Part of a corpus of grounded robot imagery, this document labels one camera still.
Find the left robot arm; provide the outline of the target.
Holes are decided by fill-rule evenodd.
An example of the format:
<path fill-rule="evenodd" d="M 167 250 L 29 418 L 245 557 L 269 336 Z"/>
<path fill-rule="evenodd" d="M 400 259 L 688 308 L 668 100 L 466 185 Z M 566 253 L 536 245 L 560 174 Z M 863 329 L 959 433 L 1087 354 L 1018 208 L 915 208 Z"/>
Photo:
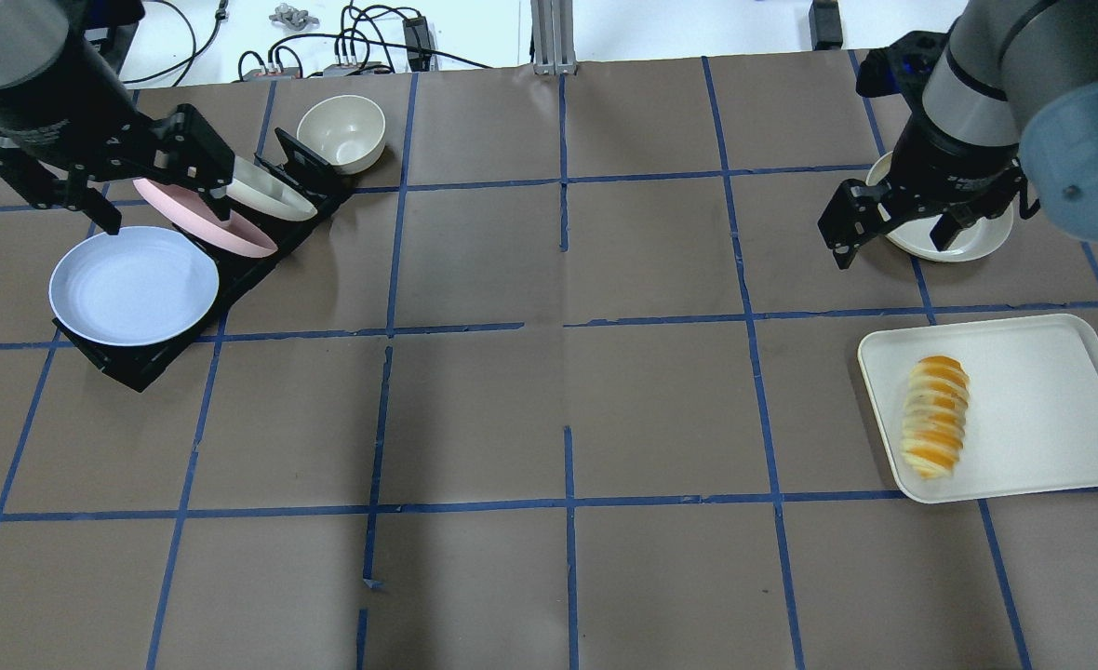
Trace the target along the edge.
<path fill-rule="evenodd" d="M 121 216 L 98 185 L 145 179 L 227 221 L 233 174 L 233 149 L 195 107 L 142 114 L 59 3 L 0 1 L 0 178 L 31 208 L 78 211 L 114 235 Z"/>

